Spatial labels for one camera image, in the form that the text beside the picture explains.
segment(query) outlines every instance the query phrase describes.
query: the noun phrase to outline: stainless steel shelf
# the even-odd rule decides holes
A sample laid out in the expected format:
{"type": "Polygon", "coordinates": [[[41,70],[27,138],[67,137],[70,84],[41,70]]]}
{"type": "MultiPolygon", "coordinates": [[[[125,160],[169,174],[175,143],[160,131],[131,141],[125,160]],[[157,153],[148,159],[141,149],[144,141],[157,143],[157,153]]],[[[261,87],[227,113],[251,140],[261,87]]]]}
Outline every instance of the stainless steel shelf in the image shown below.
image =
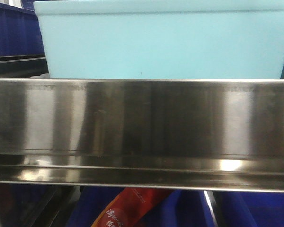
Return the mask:
{"type": "Polygon", "coordinates": [[[0,79],[0,182],[284,192],[284,80],[0,79]]]}

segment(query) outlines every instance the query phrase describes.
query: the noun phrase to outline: red package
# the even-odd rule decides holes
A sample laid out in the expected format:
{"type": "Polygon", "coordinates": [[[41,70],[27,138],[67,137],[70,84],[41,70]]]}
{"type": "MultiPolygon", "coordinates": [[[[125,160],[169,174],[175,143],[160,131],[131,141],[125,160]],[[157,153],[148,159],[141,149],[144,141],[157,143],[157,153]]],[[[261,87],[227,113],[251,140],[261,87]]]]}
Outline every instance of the red package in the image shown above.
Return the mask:
{"type": "Polygon", "coordinates": [[[125,188],[102,211],[91,227],[133,227],[173,190],[125,188]]]}

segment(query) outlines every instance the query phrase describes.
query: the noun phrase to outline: light blue plastic container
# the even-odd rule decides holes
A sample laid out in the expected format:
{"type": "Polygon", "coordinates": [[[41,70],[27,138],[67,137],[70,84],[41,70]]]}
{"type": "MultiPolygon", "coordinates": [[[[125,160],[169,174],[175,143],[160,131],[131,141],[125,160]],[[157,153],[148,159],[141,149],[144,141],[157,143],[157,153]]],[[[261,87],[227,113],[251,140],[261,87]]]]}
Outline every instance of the light blue plastic container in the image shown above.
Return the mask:
{"type": "Polygon", "coordinates": [[[35,2],[53,78],[279,79],[284,0],[35,2]]]}

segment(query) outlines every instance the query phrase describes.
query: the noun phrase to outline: blue plastic crate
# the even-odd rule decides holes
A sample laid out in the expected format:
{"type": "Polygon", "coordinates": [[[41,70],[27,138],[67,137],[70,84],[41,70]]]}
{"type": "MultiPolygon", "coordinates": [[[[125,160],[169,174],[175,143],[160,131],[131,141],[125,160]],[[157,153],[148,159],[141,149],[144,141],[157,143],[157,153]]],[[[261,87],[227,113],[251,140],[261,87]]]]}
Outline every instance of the blue plastic crate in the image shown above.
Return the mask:
{"type": "Polygon", "coordinates": [[[33,11],[0,3],[0,56],[44,54],[33,11]]]}
{"type": "MultiPolygon", "coordinates": [[[[86,187],[66,227],[90,227],[102,210],[123,190],[86,187]]],[[[176,190],[139,222],[144,227],[214,227],[203,191],[176,190]]]]}
{"type": "Polygon", "coordinates": [[[229,227],[284,227],[284,193],[221,192],[229,227]]]}

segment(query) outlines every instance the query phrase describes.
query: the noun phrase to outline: blue storage bin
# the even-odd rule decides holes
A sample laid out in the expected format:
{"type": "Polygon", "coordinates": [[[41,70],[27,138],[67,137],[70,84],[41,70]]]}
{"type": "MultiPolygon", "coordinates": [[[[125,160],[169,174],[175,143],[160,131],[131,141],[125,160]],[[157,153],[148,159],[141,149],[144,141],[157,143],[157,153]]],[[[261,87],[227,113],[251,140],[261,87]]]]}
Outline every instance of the blue storage bin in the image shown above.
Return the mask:
{"type": "Polygon", "coordinates": [[[284,227],[284,193],[220,192],[229,227],[284,227]]]}
{"type": "Polygon", "coordinates": [[[53,78],[281,76],[284,0],[85,0],[34,5],[53,78]]]}
{"type": "MultiPolygon", "coordinates": [[[[123,190],[85,187],[66,227],[90,227],[123,190]]],[[[214,227],[203,191],[176,190],[139,222],[144,227],[214,227]]]]}
{"type": "Polygon", "coordinates": [[[0,56],[44,54],[34,12],[0,3],[0,56]]]}

